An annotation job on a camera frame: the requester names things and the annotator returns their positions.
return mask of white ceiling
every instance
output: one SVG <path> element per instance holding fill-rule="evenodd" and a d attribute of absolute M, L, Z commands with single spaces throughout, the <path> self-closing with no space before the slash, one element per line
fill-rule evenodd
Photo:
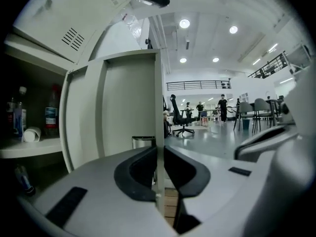
<path fill-rule="evenodd" d="M 179 27 L 180 20 L 184 18 L 190 21 L 190 27 L 187 29 Z M 251 69 L 249 61 L 240 63 L 238 59 L 263 35 L 241 20 L 219 14 L 176 12 L 163 14 L 161 19 L 173 71 L 187 68 L 232 71 L 242 71 L 249 67 Z M 233 25 L 238 27 L 236 34 L 229 32 Z M 186 40 L 190 41 L 188 50 Z M 183 57 L 187 58 L 185 64 L 179 63 Z M 215 57 L 220 61 L 213 63 Z"/>
<path fill-rule="evenodd" d="M 302 42 L 297 21 L 292 22 L 295 13 L 284 0 L 170 0 L 164 8 L 133 0 L 131 5 L 139 19 L 161 15 L 172 72 L 251 73 Z M 186 30 L 179 28 L 183 18 L 191 23 Z M 238 27 L 234 35 L 229 33 L 232 25 Z M 189 50 L 185 38 L 190 40 Z M 262 57 L 275 43 L 276 51 Z M 179 62 L 182 57 L 188 59 L 185 64 Z M 214 57 L 220 61 L 213 63 Z M 253 66 L 259 57 L 261 61 Z"/>

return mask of gray floor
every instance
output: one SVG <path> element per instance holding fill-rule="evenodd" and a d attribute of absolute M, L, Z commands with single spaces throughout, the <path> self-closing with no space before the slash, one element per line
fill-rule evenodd
<path fill-rule="evenodd" d="M 205 155 L 211 155 L 221 158 L 233 159 L 235 148 L 244 140 L 253 136 L 252 121 L 249 125 L 249 130 L 242 129 L 238 131 L 238 122 L 233 131 L 234 122 L 227 121 L 226 123 L 213 122 L 207 130 L 195 130 L 194 137 L 190 133 L 184 133 L 176 137 L 168 137 L 165 139 L 166 146 L 177 146 L 199 152 Z M 267 121 L 261 121 L 261 130 L 267 129 Z"/>

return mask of shelf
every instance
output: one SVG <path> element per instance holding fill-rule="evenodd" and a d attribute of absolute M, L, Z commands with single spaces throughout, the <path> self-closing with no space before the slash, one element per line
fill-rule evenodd
<path fill-rule="evenodd" d="M 0 148 L 0 158 L 40 156 L 62 151 L 59 138 L 44 138 L 38 142 L 11 140 Z"/>

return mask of railing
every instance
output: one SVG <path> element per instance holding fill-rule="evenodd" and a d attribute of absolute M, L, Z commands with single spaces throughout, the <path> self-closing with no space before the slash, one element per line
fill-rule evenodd
<path fill-rule="evenodd" d="M 231 89 L 229 81 L 175 81 L 167 82 L 167 90 L 186 90 L 186 89 Z"/>
<path fill-rule="evenodd" d="M 264 65 L 262 68 L 258 69 L 256 72 L 252 73 L 248 77 L 264 79 L 270 75 L 273 75 L 275 72 L 285 68 L 288 65 L 284 56 L 284 53 L 279 54 L 272 61 L 268 62 L 266 65 Z"/>

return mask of open locker door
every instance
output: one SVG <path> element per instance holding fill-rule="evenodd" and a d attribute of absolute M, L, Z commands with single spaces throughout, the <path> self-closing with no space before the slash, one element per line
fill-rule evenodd
<path fill-rule="evenodd" d="M 104 30 L 129 1 L 30 0 L 14 22 L 13 30 L 78 64 L 86 47 L 95 46 L 102 33 L 99 30 Z"/>
<path fill-rule="evenodd" d="M 131 150 L 132 137 L 154 136 L 163 154 L 162 110 L 158 50 L 110 55 L 68 71 L 59 118 L 68 171 Z"/>

